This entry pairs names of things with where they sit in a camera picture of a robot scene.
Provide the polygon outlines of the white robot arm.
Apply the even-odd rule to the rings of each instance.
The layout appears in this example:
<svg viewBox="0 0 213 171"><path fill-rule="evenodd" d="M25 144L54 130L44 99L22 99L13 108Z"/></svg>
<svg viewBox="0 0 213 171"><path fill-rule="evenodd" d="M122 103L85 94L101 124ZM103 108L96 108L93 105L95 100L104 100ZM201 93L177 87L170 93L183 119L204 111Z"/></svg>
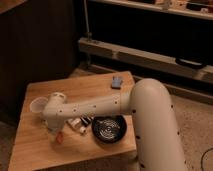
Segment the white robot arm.
<svg viewBox="0 0 213 171"><path fill-rule="evenodd" d="M67 103L65 95L56 92L42 111L47 127L55 132L72 117L120 114L132 116L140 171L188 171L170 94L155 79L77 103Z"/></svg>

